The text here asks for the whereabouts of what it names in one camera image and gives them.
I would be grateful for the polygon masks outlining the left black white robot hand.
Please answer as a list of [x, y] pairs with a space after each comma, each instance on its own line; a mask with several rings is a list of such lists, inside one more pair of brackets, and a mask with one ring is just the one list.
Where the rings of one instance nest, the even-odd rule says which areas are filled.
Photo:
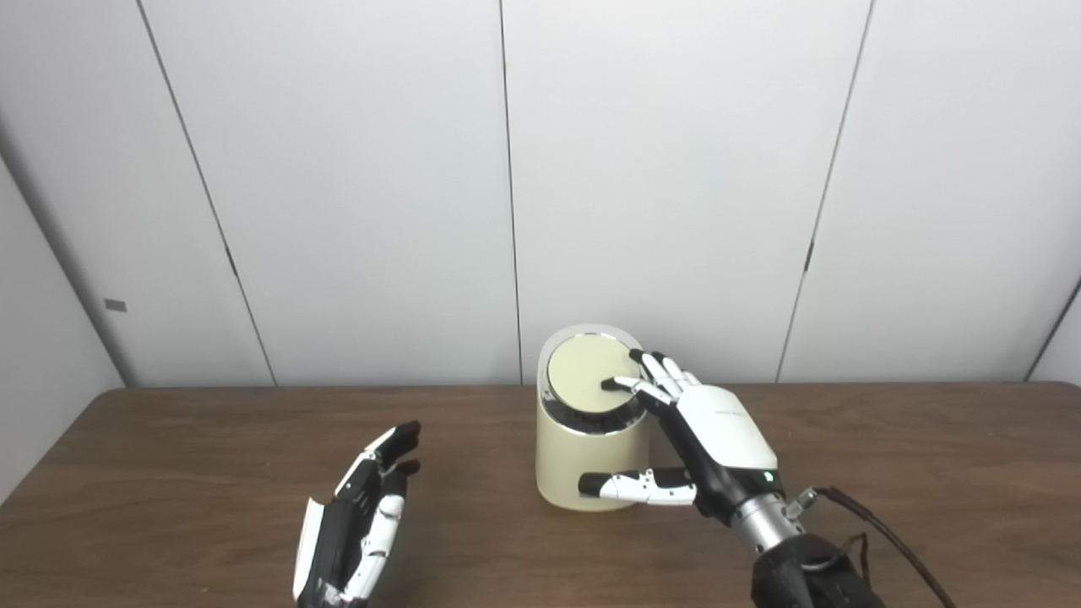
[[295, 555], [297, 607], [368, 607], [393, 553], [408, 479], [421, 470], [405, 459], [421, 445], [421, 422], [383, 432], [359, 452], [328, 502], [308, 499]]

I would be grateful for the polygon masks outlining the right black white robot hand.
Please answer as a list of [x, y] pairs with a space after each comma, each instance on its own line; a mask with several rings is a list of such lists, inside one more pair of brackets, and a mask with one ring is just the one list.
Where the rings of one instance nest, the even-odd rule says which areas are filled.
[[730, 389], [708, 385], [659, 351], [632, 349], [641, 376], [611, 376], [602, 389], [622, 389], [656, 418], [679, 467], [587, 472], [582, 497], [683, 507], [733, 526], [738, 508], [780, 495], [779, 459], [744, 404]]

